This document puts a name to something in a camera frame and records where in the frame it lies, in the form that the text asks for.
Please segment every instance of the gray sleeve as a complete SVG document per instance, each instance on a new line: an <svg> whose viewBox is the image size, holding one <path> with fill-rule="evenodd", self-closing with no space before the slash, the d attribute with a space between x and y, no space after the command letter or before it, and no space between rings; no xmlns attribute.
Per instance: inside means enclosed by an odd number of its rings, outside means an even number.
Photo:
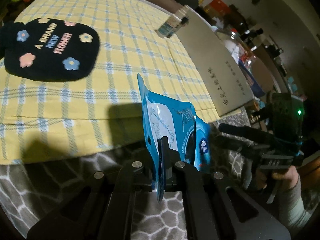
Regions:
<svg viewBox="0 0 320 240"><path fill-rule="evenodd" d="M279 220L288 228L291 236L295 236L311 217L311 214L304 209L301 199L300 177L292 189L280 192L278 199Z"/></svg>

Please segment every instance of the blue tissue package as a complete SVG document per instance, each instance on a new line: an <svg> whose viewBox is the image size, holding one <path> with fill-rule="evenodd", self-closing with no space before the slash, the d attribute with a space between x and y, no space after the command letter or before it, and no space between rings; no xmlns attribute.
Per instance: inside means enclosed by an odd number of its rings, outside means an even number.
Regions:
<svg viewBox="0 0 320 240"><path fill-rule="evenodd" d="M167 136L169 147L179 152L182 161L194 165L200 171L209 172L210 126L196 116L195 108L191 103L180 102L148 90L140 74L138 74L138 86L142 103L144 136L154 163L157 199L161 201L165 177L157 140Z"/></svg>

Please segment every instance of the bottle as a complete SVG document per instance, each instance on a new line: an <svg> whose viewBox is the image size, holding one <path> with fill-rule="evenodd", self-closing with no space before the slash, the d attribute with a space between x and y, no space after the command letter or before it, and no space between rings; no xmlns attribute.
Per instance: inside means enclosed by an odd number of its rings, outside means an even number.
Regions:
<svg viewBox="0 0 320 240"><path fill-rule="evenodd" d="M172 14L164 24L161 25L159 29L156 30L156 33L160 38L166 37L173 28L177 27L179 23L181 23L181 20L187 12L189 11L189 6L185 5L181 9L179 9L175 14Z"/></svg>
<svg viewBox="0 0 320 240"><path fill-rule="evenodd" d="M172 35L174 35L181 27L185 26L189 22L189 19L187 17L183 17L181 22L173 28L171 32L167 35L167 38L171 38Z"/></svg>

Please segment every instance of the human hand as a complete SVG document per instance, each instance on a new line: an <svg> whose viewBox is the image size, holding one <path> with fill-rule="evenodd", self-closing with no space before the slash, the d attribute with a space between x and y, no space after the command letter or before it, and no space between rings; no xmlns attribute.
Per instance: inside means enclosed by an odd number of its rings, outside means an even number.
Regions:
<svg viewBox="0 0 320 240"><path fill-rule="evenodd" d="M282 191L293 188L299 179L299 174L295 166L290 166L287 170L274 170L271 176L275 180L282 181ZM267 187L267 176L259 169L256 170L256 186L257 189L265 189Z"/></svg>

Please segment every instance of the silver screw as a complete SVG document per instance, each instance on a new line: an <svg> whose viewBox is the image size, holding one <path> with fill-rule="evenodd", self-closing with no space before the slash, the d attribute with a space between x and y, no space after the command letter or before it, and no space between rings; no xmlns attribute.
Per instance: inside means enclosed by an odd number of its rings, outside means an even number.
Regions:
<svg viewBox="0 0 320 240"><path fill-rule="evenodd" d="M104 174L102 171L97 171L93 176L95 179L102 179Z"/></svg>
<svg viewBox="0 0 320 240"><path fill-rule="evenodd" d="M186 164L184 162L182 162L182 161L178 161L178 162L176 162L176 166L178 168L183 168L184 166L186 166Z"/></svg>
<svg viewBox="0 0 320 240"><path fill-rule="evenodd" d="M139 161L133 162L132 166L135 168L140 168L142 166L142 162L139 162Z"/></svg>
<svg viewBox="0 0 320 240"><path fill-rule="evenodd" d="M222 174L221 172L215 172L215 173L213 174L213 177L214 177L215 179L223 179L223 174Z"/></svg>

